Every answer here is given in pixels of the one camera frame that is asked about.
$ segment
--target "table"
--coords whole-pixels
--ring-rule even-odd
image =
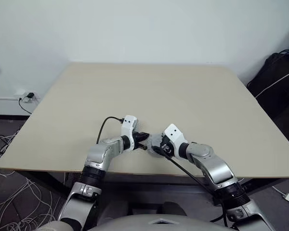
[[[102,121],[126,114],[151,134],[174,123],[188,141],[212,146],[237,177],[289,177],[287,139],[233,72],[208,65],[71,63],[0,159],[0,168],[81,172]],[[109,120],[101,138],[119,135],[120,123]],[[194,165],[180,163],[202,176]],[[185,175],[143,150],[114,158],[109,172]]]

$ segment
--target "power plug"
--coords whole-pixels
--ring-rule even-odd
[[[28,90],[19,90],[17,93],[14,94],[16,99],[21,98],[22,102],[28,103],[32,100],[40,99],[40,96],[36,93],[36,91],[28,91]]]

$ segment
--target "black wire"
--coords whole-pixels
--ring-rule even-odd
[[[21,109],[23,109],[24,111],[28,112],[29,114],[32,114],[31,112],[27,111],[25,108],[23,108],[23,107],[20,105],[20,101],[21,101],[21,98],[19,98],[19,100],[18,100],[18,104],[19,104],[19,106],[21,107]]]
[[[185,168],[183,168],[181,165],[179,165],[177,162],[175,162],[170,156],[168,156],[165,152],[164,152],[164,150],[163,150],[163,148],[162,148],[162,143],[160,144],[160,151],[161,151],[161,153],[162,153],[162,155],[164,156],[164,157],[166,157],[166,159],[168,159],[168,160],[170,160],[174,165],[176,165],[179,169],[181,169],[183,172],[185,172],[190,178],[192,178],[193,180],[195,180],[201,187],[203,187],[209,194],[211,194],[213,197],[214,197],[214,195],[213,195],[213,193],[201,182],[201,181],[199,181],[196,177],[194,177],[190,172],[188,172]],[[226,226],[226,227],[228,227],[228,224],[227,224],[227,216],[226,216],[226,209],[225,209],[225,207],[224,207],[224,205],[223,205],[223,202],[222,201],[220,201],[221,202],[221,205],[222,205],[222,209],[223,209],[223,214],[221,215],[221,216],[219,216],[218,218],[216,218],[216,219],[213,219],[211,222],[216,222],[216,221],[218,221],[218,220],[220,220],[220,219],[222,219],[223,218],[223,223],[224,223],[224,225]]]
[[[194,177],[189,171],[187,171],[185,168],[183,168],[181,165],[179,165],[177,162],[175,162],[170,156],[168,156],[163,148],[162,144],[160,145],[160,151],[164,157],[166,157],[167,160],[170,160],[174,165],[176,165],[179,169],[181,169],[183,172],[185,172],[190,178],[192,178],[194,181],[196,181],[204,190],[206,190],[209,194],[213,196],[213,193],[196,177]]]
[[[0,140],[2,140],[3,142],[5,142],[6,144],[8,144],[7,138],[3,135],[0,135]]]
[[[3,138],[1,138],[1,137],[0,137],[0,140],[1,140],[2,142],[4,142],[5,144],[8,144],[7,141],[5,141],[5,140],[4,140]]]
[[[218,218],[215,218],[215,219],[213,219],[213,220],[210,220],[210,222],[217,222],[217,221],[219,221],[219,220],[221,220],[221,219],[223,219],[223,214],[220,215]]]
[[[101,128],[100,128],[100,132],[98,133],[98,136],[97,136],[96,144],[98,144],[98,142],[100,141],[100,137],[101,137],[101,134],[102,134],[103,127],[104,127],[104,125],[105,125],[105,123],[106,123],[106,121],[107,121],[108,119],[116,119],[116,120],[120,121],[121,123],[123,122],[123,119],[119,119],[119,118],[117,118],[117,117],[113,117],[113,116],[107,117],[107,118],[104,120],[104,122],[102,123],[102,126],[101,126]]]
[[[228,227],[226,209],[225,209],[225,207],[223,205],[223,202],[221,202],[221,205],[222,205],[222,209],[223,209],[223,224],[225,225],[225,227]]]
[[[6,147],[6,146],[9,146],[9,144],[7,143],[7,144],[3,145],[3,146],[0,148],[0,154],[1,154],[1,155],[3,155],[3,154],[5,153],[5,151],[2,152],[2,149],[3,149],[4,147]]]

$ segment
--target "white cable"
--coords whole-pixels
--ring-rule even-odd
[[[37,188],[37,190],[39,191],[40,197],[38,197],[38,196],[34,193],[33,188],[31,187],[32,185]],[[37,224],[36,221],[34,221],[34,220],[33,220],[32,218],[30,218],[29,216],[31,216],[31,215],[38,209],[40,203],[43,203],[43,204],[45,204],[46,206],[49,207],[49,210],[48,210],[48,216],[50,216],[49,222],[50,222],[51,219],[53,218],[52,215],[49,214],[50,212],[52,212],[52,208],[51,208],[52,202],[51,202],[51,204],[49,205],[48,203],[42,201],[42,200],[41,200],[41,191],[40,191],[40,189],[38,188],[38,186],[37,186],[36,184],[32,183],[30,180],[27,179],[27,183],[22,186],[21,190],[20,190],[18,193],[15,193],[13,196],[10,196],[10,197],[9,197],[9,199],[11,199],[11,200],[8,202],[8,204],[7,204],[7,205],[5,206],[5,208],[3,209],[3,212],[2,212],[1,217],[0,217],[0,224],[1,224],[1,220],[2,220],[3,214],[4,214],[5,210],[6,210],[6,208],[9,206],[9,204],[12,202],[12,200],[13,200],[20,192],[22,192],[24,189],[26,189],[26,188],[28,188],[28,187],[31,189],[33,195],[38,199],[38,201],[39,201],[38,206],[37,206],[28,216],[26,216],[24,219],[22,219],[19,223],[16,223],[16,224],[15,224],[14,222],[10,223],[10,226],[7,227],[8,230],[11,230],[11,231],[12,231],[12,230],[20,231],[21,228],[23,228],[23,227],[25,227],[25,230],[27,230],[27,226],[25,226],[25,225],[29,225],[29,230],[31,230],[31,225],[30,225],[30,224],[35,225],[35,227],[37,228],[39,225]]]
[[[276,83],[278,83],[279,81],[283,80],[284,78],[288,77],[289,74],[286,74],[284,77],[280,78],[279,80],[275,81],[274,83],[272,83],[270,86],[268,86],[267,88],[263,89],[258,95],[256,95],[255,98],[257,98],[258,96],[260,96],[264,91],[268,90],[270,87],[272,87],[273,85],[275,85]]]
[[[13,171],[13,172],[11,172],[11,173],[9,173],[9,174],[2,174],[2,173],[0,173],[0,176],[7,177],[7,176],[12,175],[14,172],[15,172],[15,171]]]
[[[49,191],[50,193],[50,198],[51,198],[51,203],[50,203],[50,206],[49,206],[49,210],[47,212],[47,214],[50,214],[52,215],[53,213],[53,209],[52,209],[52,205],[53,205],[53,195],[52,195],[52,192]],[[45,221],[45,219],[47,218],[47,216],[45,216],[45,218],[41,221],[41,223],[38,225],[38,228],[43,224],[43,222]]]
[[[21,193],[23,190],[25,190],[27,187],[29,186],[28,183],[26,183],[25,185],[23,185],[21,187],[21,190],[19,190],[17,193],[13,193],[12,196],[10,196],[5,202],[1,203],[3,204],[1,207],[0,207],[0,212],[1,210],[3,209],[3,212],[2,212],[2,216],[4,214],[4,211],[6,210],[6,208],[9,206],[9,204],[13,201],[13,199],[19,194]]]
[[[40,198],[38,198],[38,197],[36,196],[36,194],[33,192],[32,188],[31,188],[31,191],[32,191],[33,195],[34,195],[38,200],[40,200]],[[48,210],[47,214],[50,213],[50,214],[52,215],[52,213],[53,213],[53,210],[52,210],[53,196],[52,196],[52,193],[51,193],[51,192],[50,192],[50,198],[51,198],[51,204],[50,204],[50,205],[49,205],[48,203],[42,201],[42,200],[40,200],[40,202],[49,207],[49,210]],[[38,227],[44,222],[45,219],[46,219],[46,217],[45,217],[45,218],[43,219],[43,221],[38,225]]]
[[[286,196],[286,194],[284,194],[282,191],[278,190],[277,188],[275,188],[274,186],[272,186],[273,189],[275,189],[277,192],[279,192],[280,194],[282,194],[283,196]]]
[[[0,227],[0,230],[3,229],[3,228],[5,228],[5,227],[11,226],[11,225],[13,225],[13,224],[18,228],[17,230],[20,230],[20,227],[19,227],[18,223],[16,223],[16,222],[11,222],[11,223],[9,223],[9,224],[6,224],[6,225]]]
[[[9,199],[11,199],[11,198],[14,196],[14,194],[17,193],[18,190],[21,190],[21,189],[22,189],[23,187],[25,187],[26,185],[27,185],[27,183],[24,184],[24,185],[22,185],[20,188],[18,188],[8,199],[6,199],[5,201],[1,202],[0,205],[1,205],[1,204],[4,204],[4,203],[7,202]]]

